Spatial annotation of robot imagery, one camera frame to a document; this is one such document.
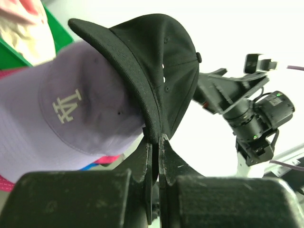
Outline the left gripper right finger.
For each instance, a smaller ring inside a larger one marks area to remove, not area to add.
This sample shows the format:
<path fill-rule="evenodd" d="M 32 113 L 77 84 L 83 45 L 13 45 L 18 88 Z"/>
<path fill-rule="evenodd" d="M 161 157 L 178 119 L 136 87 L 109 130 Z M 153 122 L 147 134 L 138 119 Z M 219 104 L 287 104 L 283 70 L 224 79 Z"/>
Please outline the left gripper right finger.
<path fill-rule="evenodd" d="M 201 175 L 172 148 L 167 135 L 159 138 L 159 185 L 162 228 L 197 228 L 195 201 Z"/>

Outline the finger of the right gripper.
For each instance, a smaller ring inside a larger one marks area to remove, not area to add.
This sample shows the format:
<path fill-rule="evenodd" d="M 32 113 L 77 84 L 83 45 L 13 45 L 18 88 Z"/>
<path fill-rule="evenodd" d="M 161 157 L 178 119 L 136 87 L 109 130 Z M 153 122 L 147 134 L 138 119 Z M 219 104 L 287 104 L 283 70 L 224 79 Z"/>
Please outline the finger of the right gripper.
<path fill-rule="evenodd" d="M 211 73 L 199 73 L 193 100 L 203 107 L 234 107 L 238 99 L 238 80 L 226 77 L 226 69 L 221 68 Z"/>

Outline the blue cap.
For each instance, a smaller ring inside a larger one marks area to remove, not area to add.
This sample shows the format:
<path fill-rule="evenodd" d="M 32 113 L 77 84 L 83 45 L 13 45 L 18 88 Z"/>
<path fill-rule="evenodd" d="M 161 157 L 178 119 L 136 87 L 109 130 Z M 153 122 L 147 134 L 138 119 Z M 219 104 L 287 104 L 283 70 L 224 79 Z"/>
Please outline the blue cap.
<path fill-rule="evenodd" d="M 81 170 L 81 171 L 90 170 L 91 168 L 94 168 L 94 167 L 96 167 L 96 166 L 98 166 L 98 165 L 99 165 L 99 163 L 91 163 L 91 164 L 89 164 L 89 165 L 87 165 L 87 166 L 81 168 L 80 170 Z"/>

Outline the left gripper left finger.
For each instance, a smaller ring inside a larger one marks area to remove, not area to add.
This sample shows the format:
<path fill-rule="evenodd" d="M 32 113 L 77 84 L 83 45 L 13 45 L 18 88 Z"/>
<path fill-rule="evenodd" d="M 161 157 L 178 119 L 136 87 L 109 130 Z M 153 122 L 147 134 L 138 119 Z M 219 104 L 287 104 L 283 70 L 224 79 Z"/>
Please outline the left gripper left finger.
<path fill-rule="evenodd" d="M 122 225 L 152 223 L 152 145 L 141 142 L 114 171 L 123 174 Z"/>

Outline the beige bucket hat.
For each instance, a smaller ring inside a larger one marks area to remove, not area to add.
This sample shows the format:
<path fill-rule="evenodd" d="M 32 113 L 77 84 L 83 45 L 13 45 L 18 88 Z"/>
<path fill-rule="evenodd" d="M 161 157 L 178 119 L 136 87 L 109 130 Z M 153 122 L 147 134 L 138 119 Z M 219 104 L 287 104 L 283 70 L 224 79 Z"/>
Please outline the beige bucket hat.
<path fill-rule="evenodd" d="M 56 50 L 44 8 L 38 9 L 38 23 L 29 24 L 21 17 L 0 13 L 0 37 L 36 66 L 55 58 Z"/>

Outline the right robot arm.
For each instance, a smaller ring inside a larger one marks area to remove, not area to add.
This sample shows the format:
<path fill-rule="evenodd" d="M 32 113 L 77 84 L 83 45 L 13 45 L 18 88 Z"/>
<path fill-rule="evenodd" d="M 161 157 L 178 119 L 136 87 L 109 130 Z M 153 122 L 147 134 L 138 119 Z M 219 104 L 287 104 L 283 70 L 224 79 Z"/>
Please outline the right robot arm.
<path fill-rule="evenodd" d="M 237 174 L 249 177 L 253 166 L 272 160 L 279 127 L 293 117 L 295 106 L 282 92 L 262 92 L 269 82 L 266 71 L 243 77 L 224 77 L 221 68 L 200 73 L 193 99 L 212 114 L 221 115 L 236 136 Z"/>

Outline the lavender cap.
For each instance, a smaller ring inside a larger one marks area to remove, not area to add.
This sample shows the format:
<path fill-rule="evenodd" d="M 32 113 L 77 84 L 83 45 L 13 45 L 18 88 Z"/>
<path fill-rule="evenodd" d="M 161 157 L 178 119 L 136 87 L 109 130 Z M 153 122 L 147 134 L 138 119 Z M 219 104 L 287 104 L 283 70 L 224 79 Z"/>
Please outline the lavender cap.
<path fill-rule="evenodd" d="M 77 171 L 125 152 L 144 120 L 110 63 L 84 41 L 0 81 L 0 174 Z"/>

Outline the magenta cap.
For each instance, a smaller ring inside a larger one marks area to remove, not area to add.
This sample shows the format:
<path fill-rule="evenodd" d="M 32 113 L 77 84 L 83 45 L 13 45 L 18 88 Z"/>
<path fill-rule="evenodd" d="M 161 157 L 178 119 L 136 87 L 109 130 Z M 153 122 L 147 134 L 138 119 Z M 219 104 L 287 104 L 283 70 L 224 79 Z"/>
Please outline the magenta cap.
<path fill-rule="evenodd" d="M 13 69 L 5 69 L 0 71 L 0 78 L 4 78 L 6 76 L 9 76 L 13 73 L 16 73 L 18 71 L 23 70 L 24 67 L 19 67 L 19 68 L 13 68 Z M 94 163 L 99 163 L 99 165 L 109 165 L 115 162 L 120 156 L 104 156 L 101 157 L 100 159 L 96 160 Z M 7 179 L 3 178 L 2 176 L 0 177 L 0 191 L 3 192 L 11 192 L 12 189 L 14 188 L 14 183 L 8 181 Z"/>

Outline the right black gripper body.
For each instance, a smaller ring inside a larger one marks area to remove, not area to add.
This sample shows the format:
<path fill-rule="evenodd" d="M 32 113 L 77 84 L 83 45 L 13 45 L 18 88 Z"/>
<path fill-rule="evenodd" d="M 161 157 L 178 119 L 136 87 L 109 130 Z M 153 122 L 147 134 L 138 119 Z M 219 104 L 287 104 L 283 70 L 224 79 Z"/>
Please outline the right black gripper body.
<path fill-rule="evenodd" d="M 237 104 L 243 100 L 248 99 L 251 95 L 261 89 L 266 83 L 269 82 L 269 78 L 266 73 L 256 72 L 254 74 L 248 74 L 244 77 L 237 78 Z M 212 114 L 226 114 L 233 107 L 204 107 Z"/>

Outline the black beige cap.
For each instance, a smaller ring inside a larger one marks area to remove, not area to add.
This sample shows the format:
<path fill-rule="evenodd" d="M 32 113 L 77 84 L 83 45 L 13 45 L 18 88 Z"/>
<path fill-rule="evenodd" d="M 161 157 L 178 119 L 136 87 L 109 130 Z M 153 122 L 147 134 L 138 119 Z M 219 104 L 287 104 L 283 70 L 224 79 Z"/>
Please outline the black beige cap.
<path fill-rule="evenodd" d="M 68 26 L 116 69 L 141 108 L 144 135 L 171 138 L 192 100 L 200 54 L 186 29 L 165 14 L 136 17 L 111 28 L 69 19 Z"/>

